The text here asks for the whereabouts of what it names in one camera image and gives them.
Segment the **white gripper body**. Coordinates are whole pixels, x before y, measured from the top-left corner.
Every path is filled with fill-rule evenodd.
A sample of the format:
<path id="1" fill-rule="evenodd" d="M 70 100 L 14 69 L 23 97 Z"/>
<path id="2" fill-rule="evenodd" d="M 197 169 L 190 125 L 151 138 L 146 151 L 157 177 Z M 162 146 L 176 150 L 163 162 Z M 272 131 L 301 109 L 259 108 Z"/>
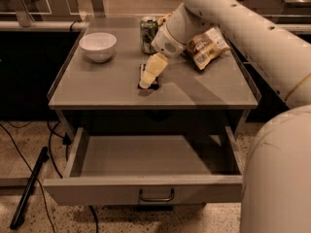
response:
<path id="1" fill-rule="evenodd" d="M 163 24 L 155 34 L 152 46 L 156 52 L 162 53 L 167 58 L 174 58 L 185 50 L 188 42 L 188 39 L 178 39 L 169 31 L 168 26 Z"/>

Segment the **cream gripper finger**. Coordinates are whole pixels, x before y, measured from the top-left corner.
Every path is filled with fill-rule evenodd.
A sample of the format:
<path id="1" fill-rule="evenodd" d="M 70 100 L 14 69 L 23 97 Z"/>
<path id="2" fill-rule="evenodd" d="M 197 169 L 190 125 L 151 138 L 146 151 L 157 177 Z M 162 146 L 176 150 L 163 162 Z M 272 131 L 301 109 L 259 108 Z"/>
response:
<path id="1" fill-rule="evenodd" d="M 139 86 L 143 89 L 149 88 L 155 83 L 156 78 L 168 65 L 168 58 L 158 52 L 153 54 L 147 61 L 147 64 L 141 69 Z"/>

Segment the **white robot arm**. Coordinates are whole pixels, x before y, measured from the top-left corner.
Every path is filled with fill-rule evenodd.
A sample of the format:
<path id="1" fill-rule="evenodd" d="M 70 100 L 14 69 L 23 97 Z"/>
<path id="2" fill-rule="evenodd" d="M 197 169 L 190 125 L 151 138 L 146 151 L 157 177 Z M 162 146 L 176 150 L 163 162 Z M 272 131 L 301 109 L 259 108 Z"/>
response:
<path id="1" fill-rule="evenodd" d="M 139 85 L 148 88 L 211 24 L 250 57 L 287 105 L 252 142 L 240 233 L 311 233 L 311 45 L 236 0 L 182 0 L 157 31 Z"/>

